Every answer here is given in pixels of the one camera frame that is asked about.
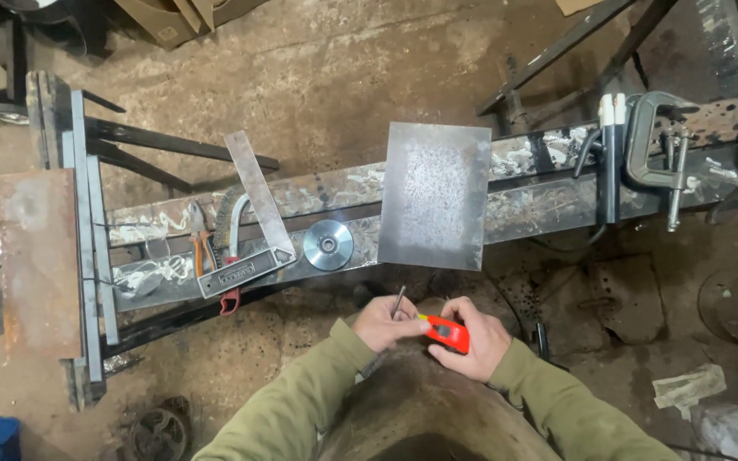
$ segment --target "tape measure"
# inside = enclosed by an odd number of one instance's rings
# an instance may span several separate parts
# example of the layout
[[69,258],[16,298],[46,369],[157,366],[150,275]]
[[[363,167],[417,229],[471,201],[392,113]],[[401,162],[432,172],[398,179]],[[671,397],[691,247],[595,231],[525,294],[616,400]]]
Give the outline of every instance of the tape measure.
[[469,330],[466,327],[436,315],[419,314],[417,317],[431,324],[431,330],[425,333],[426,336],[459,353],[469,353]]

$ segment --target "concrete floor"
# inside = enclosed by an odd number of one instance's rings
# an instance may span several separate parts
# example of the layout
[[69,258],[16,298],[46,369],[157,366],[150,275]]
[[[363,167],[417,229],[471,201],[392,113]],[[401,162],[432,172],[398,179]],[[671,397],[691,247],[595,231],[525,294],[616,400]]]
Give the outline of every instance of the concrete floor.
[[[97,65],[52,53],[38,58],[36,66],[128,110],[119,117],[88,107],[98,117],[211,143],[245,130],[256,152],[281,161],[273,177],[287,177],[383,160],[392,120],[492,126],[493,120],[474,117],[474,107],[507,79],[507,55],[528,63],[580,18],[563,18],[553,0],[271,0],[171,52],[116,37],[117,51]],[[552,100],[586,85],[627,30],[626,16],[601,29],[532,81],[524,103]],[[207,188],[220,189],[234,179],[228,163],[128,150]],[[29,170],[32,155],[25,129],[0,124],[0,174]],[[103,177],[110,208],[167,198],[158,184],[110,166],[103,167]],[[627,240],[620,248],[629,254],[653,251],[668,340],[561,359],[646,430],[681,442],[688,425],[673,408],[653,406],[650,380],[688,372],[716,359],[713,353],[725,360],[738,353],[712,339],[694,307],[706,272],[730,262],[723,248],[731,239],[738,242],[738,222],[708,230],[693,221],[683,220],[675,236],[653,230],[642,239],[630,231],[617,236]],[[655,222],[649,229],[654,227],[664,225]],[[519,245],[528,244],[487,248],[487,267],[507,271],[507,258],[498,255]],[[686,256],[681,264],[674,263],[675,254]],[[738,250],[734,256],[738,262]],[[539,265],[550,257],[534,254],[531,261]],[[430,272],[396,267],[317,280],[308,289],[288,290],[232,318],[216,318],[139,348],[135,352],[144,361],[111,378],[104,400],[80,414],[68,411],[55,361],[26,351],[8,356],[0,338],[0,414],[25,424],[26,458],[88,459],[119,445],[137,411],[183,395],[192,402],[200,446],[287,361],[325,337],[336,317],[352,312],[348,289],[364,277],[381,277],[392,286],[404,278],[416,287],[413,297],[423,297]],[[506,302],[486,278],[464,274],[460,280],[456,294],[508,318]],[[577,326],[552,323],[552,341],[554,329],[567,328]],[[727,371],[735,380],[735,369]]]

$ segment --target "green jacket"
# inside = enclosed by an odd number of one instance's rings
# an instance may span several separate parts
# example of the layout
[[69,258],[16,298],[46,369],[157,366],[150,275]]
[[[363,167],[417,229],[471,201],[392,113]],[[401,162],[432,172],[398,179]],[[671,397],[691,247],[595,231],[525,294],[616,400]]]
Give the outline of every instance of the green jacket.
[[[329,338],[256,392],[193,461],[309,459],[317,433],[329,427],[356,374],[368,375],[376,357],[337,320]],[[539,433],[567,461],[681,459],[521,341],[512,342],[489,385],[507,394],[512,405],[524,406]]]

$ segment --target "hand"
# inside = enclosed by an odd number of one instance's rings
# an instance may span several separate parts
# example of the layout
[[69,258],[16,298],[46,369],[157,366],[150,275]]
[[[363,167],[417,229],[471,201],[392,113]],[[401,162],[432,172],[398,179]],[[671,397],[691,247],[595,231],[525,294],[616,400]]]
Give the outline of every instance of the hand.
[[396,295],[374,298],[352,326],[352,331],[377,353],[395,347],[395,341],[400,338],[420,336],[431,328],[428,321],[417,318],[417,308],[405,296],[400,299],[400,307],[392,318],[397,299]]
[[462,320],[466,324],[469,330],[469,353],[451,353],[437,344],[429,346],[429,353],[449,370],[475,381],[488,382],[512,343],[512,337],[503,324],[495,317],[480,313],[471,299],[465,296],[446,302],[440,316],[452,321]]

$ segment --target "left hand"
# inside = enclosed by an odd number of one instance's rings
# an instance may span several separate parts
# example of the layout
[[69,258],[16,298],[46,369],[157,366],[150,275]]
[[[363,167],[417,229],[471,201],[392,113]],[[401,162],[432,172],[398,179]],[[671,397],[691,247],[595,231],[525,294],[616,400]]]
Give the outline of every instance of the left hand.
[[352,331],[369,349],[381,353],[395,347],[395,341],[409,336],[420,336],[431,328],[428,321],[417,318],[417,308],[407,297],[400,299],[400,306],[392,318],[398,297],[374,298],[358,314]]

